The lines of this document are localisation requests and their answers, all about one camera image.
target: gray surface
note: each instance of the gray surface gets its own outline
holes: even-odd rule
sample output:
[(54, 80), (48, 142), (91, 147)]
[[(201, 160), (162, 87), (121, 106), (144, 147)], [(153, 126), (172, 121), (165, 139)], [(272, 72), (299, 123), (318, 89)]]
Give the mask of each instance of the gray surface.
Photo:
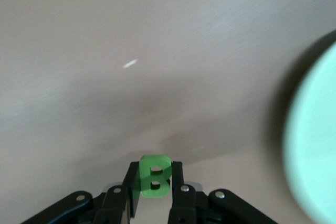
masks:
[[(206, 192), (312, 223), (287, 189), (271, 111), (335, 14), (336, 0), (0, 0), (0, 223), (96, 196), (154, 153)], [(141, 199), (133, 223), (165, 223), (170, 203)]]

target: white mark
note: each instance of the white mark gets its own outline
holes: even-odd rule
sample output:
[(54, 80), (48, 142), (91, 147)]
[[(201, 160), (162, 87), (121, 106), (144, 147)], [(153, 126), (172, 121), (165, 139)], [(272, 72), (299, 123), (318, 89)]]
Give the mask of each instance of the white mark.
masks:
[(123, 68), (128, 68), (130, 66), (132, 66), (133, 64), (137, 63), (138, 60), (132, 60), (130, 62), (128, 62), (127, 64), (125, 64), (124, 66), (122, 66)]

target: mint green circular disc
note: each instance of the mint green circular disc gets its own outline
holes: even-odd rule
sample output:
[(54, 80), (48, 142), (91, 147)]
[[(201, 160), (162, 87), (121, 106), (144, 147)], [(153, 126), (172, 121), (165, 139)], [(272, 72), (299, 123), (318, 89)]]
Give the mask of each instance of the mint green circular disc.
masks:
[(289, 109), (283, 163), (289, 187), (317, 223), (336, 223), (336, 43), (302, 81)]

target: teal round object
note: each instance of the teal round object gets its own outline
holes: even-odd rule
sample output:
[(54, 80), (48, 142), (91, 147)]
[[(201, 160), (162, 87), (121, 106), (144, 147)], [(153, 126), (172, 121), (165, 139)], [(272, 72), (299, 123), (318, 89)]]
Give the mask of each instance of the teal round object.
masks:
[(283, 163), (295, 199), (317, 223), (336, 223), (336, 37), (301, 82), (284, 131)]

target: silver screw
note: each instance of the silver screw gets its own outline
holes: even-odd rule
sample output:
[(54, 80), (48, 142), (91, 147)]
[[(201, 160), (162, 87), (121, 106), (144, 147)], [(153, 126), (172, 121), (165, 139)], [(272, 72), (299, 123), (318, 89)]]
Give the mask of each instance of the silver screw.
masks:
[(121, 192), (121, 188), (117, 187), (116, 189), (113, 190), (115, 194), (118, 194)]
[(181, 186), (181, 191), (189, 191), (189, 187), (186, 185)]
[(79, 195), (77, 198), (76, 198), (76, 201), (81, 201), (81, 200), (84, 200), (85, 199), (85, 195)]
[(221, 191), (215, 192), (215, 196), (219, 199), (224, 199), (225, 198), (225, 194)]

